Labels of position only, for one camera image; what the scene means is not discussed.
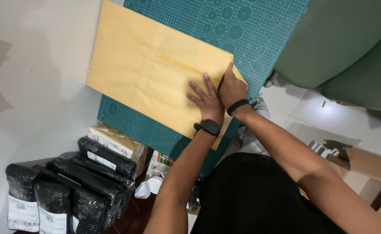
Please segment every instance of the black smartwatch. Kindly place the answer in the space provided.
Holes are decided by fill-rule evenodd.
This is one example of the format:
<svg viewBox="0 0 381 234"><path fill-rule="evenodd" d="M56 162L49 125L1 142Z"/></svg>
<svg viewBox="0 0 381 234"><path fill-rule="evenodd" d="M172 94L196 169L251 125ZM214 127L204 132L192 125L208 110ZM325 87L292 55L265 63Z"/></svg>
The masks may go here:
<svg viewBox="0 0 381 234"><path fill-rule="evenodd" d="M195 123L193 128L197 131L203 129L205 132L218 137L221 131L221 126L214 120L202 120L200 124Z"/></svg>

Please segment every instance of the green chair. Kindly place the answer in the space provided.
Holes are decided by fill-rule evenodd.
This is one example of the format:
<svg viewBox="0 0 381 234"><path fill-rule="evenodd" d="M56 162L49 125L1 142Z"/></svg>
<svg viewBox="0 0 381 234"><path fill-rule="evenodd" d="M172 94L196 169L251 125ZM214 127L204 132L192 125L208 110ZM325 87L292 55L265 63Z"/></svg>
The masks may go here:
<svg viewBox="0 0 381 234"><path fill-rule="evenodd" d="M324 83L322 95L381 110L381 40L354 65Z"/></svg>
<svg viewBox="0 0 381 234"><path fill-rule="evenodd" d="M381 0L311 0L274 70L295 86L316 88L380 39Z"/></svg>

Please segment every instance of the hand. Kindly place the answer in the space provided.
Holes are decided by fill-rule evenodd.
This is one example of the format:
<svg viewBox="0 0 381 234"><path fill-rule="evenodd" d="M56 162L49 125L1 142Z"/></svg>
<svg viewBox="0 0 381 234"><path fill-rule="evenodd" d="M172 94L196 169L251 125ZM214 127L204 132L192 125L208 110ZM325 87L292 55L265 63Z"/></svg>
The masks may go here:
<svg viewBox="0 0 381 234"><path fill-rule="evenodd" d="M235 77L233 67L234 63L232 62L225 71L224 81L222 81L221 88L219 89L225 109L228 109L239 100L247 99L247 85Z"/></svg>
<svg viewBox="0 0 381 234"><path fill-rule="evenodd" d="M208 73L202 74L205 84L208 88L208 93L205 93L195 82L189 82L190 87L199 95L200 99L187 92L186 96L200 108L203 120L214 120L220 126L224 123L224 105L221 102L219 95L215 91L215 86L212 83Z"/></svg>

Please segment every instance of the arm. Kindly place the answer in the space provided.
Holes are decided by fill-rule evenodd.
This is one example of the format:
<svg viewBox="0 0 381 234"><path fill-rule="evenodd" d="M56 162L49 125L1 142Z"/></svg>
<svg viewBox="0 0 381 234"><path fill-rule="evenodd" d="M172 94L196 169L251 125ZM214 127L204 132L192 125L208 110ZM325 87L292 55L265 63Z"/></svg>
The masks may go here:
<svg viewBox="0 0 381 234"><path fill-rule="evenodd" d="M235 78L232 68L225 73L220 96L225 108L247 97L245 84ZM251 130L310 201L345 232L381 233L381 220L376 212L342 181L326 159L249 105L235 109L232 115Z"/></svg>
<svg viewBox="0 0 381 234"><path fill-rule="evenodd" d="M198 105L203 120L214 120L222 126L224 106L207 73L204 73L204 80L208 94L191 81L190 86L200 96L200 99L190 93L186 93L186 96ZM186 204L198 177L199 169L215 140L215 136L200 130L178 157L159 189L144 234L181 234L188 232Z"/></svg>

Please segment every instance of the green cutting mat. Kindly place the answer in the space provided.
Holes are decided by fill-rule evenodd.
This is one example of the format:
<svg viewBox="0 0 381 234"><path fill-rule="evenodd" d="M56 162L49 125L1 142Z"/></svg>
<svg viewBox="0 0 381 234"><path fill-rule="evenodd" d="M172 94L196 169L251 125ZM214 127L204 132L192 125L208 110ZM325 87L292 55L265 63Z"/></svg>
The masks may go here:
<svg viewBox="0 0 381 234"><path fill-rule="evenodd" d="M309 0L125 0L124 6L233 53L236 67L249 84L248 95L254 97L308 3ZM98 119L173 159L191 141L105 95ZM209 151L202 175L208 175L215 167L238 126L238 121L232 120L217 151Z"/></svg>

